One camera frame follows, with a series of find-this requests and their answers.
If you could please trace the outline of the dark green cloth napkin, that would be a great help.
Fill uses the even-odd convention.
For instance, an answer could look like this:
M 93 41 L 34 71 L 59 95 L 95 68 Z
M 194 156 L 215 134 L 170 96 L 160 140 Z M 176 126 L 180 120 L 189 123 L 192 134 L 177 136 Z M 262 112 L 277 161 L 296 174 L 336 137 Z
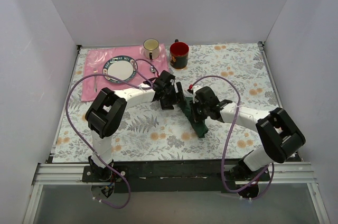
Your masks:
M 183 114 L 186 116 L 188 121 L 190 122 L 193 130 L 197 134 L 198 138 L 204 138 L 205 134 L 209 131 L 207 126 L 205 125 L 205 122 L 196 122 L 193 119 L 192 111 L 190 107 L 190 102 L 192 101 L 192 97 L 184 97 L 184 102 L 179 103 L 178 106 L 183 112 Z

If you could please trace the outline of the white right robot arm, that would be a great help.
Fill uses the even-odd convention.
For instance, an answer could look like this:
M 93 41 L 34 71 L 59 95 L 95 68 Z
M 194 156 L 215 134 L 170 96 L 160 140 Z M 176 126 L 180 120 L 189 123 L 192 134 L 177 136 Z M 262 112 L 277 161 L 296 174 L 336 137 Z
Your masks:
M 210 87 L 191 86 L 192 118 L 202 122 L 207 118 L 236 125 L 258 133 L 262 146 L 245 155 L 236 166 L 224 171 L 227 178 L 251 180 L 266 165 L 284 163 L 302 147 L 306 139 L 283 108 L 272 111 L 238 107 L 230 100 L 220 101 Z

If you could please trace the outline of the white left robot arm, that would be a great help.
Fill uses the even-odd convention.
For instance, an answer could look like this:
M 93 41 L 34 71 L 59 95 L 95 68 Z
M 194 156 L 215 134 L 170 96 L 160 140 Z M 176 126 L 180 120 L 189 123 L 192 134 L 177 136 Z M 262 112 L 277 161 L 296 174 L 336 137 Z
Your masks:
M 159 77 L 144 81 L 136 87 L 124 90 L 101 89 L 86 113 L 92 133 L 92 155 L 89 157 L 91 172 L 102 182 L 112 177 L 112 135 L 119 128 L 125 110 L 134 106 L 159 101 L 163 110 L 172 110 L 174 105 L 185 103 L 182 84 L 175 76 L 162 71 Z

